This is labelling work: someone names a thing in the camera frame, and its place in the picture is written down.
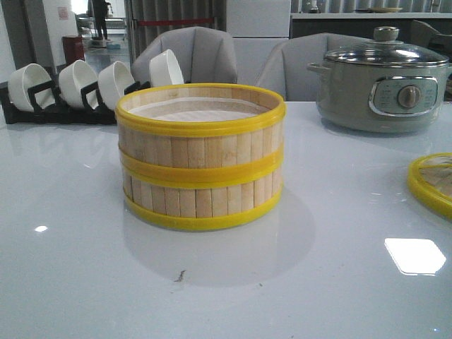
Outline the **woven bamboo steamer lid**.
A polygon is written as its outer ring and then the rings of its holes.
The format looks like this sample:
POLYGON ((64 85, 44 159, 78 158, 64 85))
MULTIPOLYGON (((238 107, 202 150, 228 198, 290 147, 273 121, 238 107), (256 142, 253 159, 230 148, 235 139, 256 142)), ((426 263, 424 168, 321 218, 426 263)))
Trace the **woven bamboo steamer lid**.
POLYGON ((407 185, 418 201, 451 219, 451 153, 425 155, 412 161, 407 185))

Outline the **bamboo steamer basket yellow rims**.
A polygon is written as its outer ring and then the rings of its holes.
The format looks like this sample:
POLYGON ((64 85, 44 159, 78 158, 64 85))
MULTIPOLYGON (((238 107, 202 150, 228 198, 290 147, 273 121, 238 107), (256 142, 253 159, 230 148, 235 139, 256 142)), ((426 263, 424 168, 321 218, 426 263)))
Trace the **bamboo steamer basket yellow rims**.
POLYGON ((163 187, 123 171, 124 199, 139 218, 175 230, 221 230, 254 221, 280 200, 280 168, 251 182, 205 189, 163 187))

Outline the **liner paper in upper basket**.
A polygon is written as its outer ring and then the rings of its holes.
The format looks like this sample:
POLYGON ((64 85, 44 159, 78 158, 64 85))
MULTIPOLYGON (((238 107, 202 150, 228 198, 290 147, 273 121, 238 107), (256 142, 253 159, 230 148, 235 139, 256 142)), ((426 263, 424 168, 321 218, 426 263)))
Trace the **liner paper in upper basket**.
POLYGON ((129 111, 160 121, 212 122, 245 119, 268 110, 263 105, 240 99, 185 97, 146 104, 129 111))

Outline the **grey chair left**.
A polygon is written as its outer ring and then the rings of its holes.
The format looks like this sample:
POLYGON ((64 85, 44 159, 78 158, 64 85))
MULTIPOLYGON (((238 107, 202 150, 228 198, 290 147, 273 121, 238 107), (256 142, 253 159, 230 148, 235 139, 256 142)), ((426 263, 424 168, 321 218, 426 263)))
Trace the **grey chair left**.
POLYGON ((237 58, 232 36, 221 30, 190 27, 158 35, 131 65, 135 80, 150 80, 149 62, 170 49, 190 83, 236 83, 237 58))

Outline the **grey chair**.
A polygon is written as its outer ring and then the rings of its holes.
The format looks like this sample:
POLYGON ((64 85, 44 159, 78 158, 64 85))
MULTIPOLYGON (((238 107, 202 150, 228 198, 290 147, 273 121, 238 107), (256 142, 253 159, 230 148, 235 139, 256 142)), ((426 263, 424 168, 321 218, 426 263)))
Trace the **grey chair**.
POLYGON ((237 58, 232 36, 221 30, 190 27, 158 35, 131 65, 135 80, 150 80, 149 62, 170 49, 190 83, 236 83, 237 58))
POLYGON ((366 41, 363 37, 324 32, 281 42, 270 52, 255 86, 279 93, 286 101, 314 102, 320 81, 307 69, 308 64, 321 63, 332 49, 366 41))

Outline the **grey chair right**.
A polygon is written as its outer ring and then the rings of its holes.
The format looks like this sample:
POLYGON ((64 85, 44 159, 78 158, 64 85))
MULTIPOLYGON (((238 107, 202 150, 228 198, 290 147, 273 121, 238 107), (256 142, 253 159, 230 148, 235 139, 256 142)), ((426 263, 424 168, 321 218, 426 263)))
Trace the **grey chair right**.
POLYGON ((314 102, 320 81, 307 69, 308 64, 321 63, 332 49, 366 41, 363 37, 324 32, 281 42, 270 52, 255 86, 279 93, 286 101, 314 102))

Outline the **white bowl right end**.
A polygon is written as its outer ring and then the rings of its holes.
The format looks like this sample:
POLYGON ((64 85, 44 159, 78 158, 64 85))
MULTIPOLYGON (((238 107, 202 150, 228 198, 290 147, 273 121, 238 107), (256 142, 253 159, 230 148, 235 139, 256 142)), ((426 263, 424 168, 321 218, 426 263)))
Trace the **white bowl right end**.
POLYGON ((171 49, 153 57, 149 62, 150 83, 153 87, 184 83, 179 62, 171 49))

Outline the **white bowl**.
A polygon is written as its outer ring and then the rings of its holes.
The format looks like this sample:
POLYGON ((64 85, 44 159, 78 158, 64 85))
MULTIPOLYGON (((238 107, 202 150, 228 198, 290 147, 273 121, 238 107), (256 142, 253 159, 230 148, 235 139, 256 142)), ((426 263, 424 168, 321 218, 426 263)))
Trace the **white bowl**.
POLYGON ((83 109, 81 89, 97 81, 97 74, 84 60, 77 60, 59 74, 59 87, 64 101, 74 109, 83 109))
POLYGON ((51 77, 39 64, 28 64, 14 71, 8 80, 8 95, 14 106, 25 112, 33 112, 28 89, 50 81, 51 77))
POLYGON ((125 96, 125 89, 137 83, 129 68, 121 61, 115 61, 101 70, 97 82, 102 101, 112 111, 118 101, 125 96))

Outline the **white cabinet in background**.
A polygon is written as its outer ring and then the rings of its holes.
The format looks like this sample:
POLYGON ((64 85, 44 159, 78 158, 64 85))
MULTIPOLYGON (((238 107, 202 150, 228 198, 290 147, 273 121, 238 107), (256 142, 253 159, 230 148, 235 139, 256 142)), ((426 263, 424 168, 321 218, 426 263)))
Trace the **white cabinet in background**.
POLYGON ((225 28, 237 58, 237 82, 253 85, 271 50, 289 37, 290 1, 227 1, 225 28))

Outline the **green electric cooking pot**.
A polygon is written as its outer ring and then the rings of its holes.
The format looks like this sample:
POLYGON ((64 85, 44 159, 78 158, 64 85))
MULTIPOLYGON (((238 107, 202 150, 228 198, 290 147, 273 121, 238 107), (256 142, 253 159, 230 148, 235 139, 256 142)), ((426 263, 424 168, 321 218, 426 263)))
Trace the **green electric cooking pot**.
POLYGON ((451 65, 384 67, 323 61, 316 106, 330 122, 379 133, 407 133, 437 119, 451 65))

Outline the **black bowl rack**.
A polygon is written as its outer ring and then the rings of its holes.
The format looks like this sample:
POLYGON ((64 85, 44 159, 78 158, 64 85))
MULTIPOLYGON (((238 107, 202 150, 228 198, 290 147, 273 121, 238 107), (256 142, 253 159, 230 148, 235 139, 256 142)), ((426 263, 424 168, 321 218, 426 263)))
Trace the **black bowl rack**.
POLYGON ((33 124, 101 124, 112 125, 116 123, 115 113, 103 102, 97 82, 81 88, 83 107, 76 109, 70 107, 62 99, 61 90, 53 80, 35 85, 28 90, 32 103, 32 111, 19 110, 10 101, 8 85, 1 84, 1 105, 7 124, 33 123, 33 124), (56 100, 48 107, 38 105, 37 94, 44 90, 51 90, 56 100))

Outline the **red bin in background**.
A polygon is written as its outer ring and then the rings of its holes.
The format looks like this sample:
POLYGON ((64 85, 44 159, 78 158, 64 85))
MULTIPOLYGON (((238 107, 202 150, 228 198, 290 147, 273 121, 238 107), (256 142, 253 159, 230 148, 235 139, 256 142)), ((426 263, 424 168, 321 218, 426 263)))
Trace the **red bin in background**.
POLYGON ((66 65, 74 63, 77 60, 84 60, 83 39, 79 35, 67 35, 62 37, 62 44, 66 65))

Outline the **glass pot lid with knob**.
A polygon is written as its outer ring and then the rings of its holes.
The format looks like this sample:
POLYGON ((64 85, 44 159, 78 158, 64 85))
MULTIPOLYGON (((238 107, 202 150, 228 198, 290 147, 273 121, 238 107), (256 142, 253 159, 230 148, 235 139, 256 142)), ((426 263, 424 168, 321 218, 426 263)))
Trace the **glass pot lid with knob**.
POLYGON ((398 40, 399 29, 393 26, 374 28, 372 40, 342 46, 325 54, 327 61, 383 67, 440 67, 449 58, 425 47, 398 40))

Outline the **person in background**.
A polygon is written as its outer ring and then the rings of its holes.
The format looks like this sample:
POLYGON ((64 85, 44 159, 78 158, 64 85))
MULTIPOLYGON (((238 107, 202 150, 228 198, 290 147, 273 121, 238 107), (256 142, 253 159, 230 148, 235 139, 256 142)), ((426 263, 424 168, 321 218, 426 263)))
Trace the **person in background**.
POLYGON ((106 18, 108 16, 108 6, 110 2, 105 0, 92 0, 91 7, 95 19, 95 29, 99 40, 107 40, 106 18))

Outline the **white bowl far left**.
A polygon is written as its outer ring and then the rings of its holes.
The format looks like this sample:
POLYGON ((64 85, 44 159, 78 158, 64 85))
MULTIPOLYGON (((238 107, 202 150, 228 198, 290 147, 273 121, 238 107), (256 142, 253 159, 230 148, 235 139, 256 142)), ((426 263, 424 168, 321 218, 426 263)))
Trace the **white bowl far left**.
POLYGON ((8 95, 14 106, 25 112, 33 112, 28 89, 50 81, 51 77, 39 64, 28 64, 14 71, 8 80, 8 95))

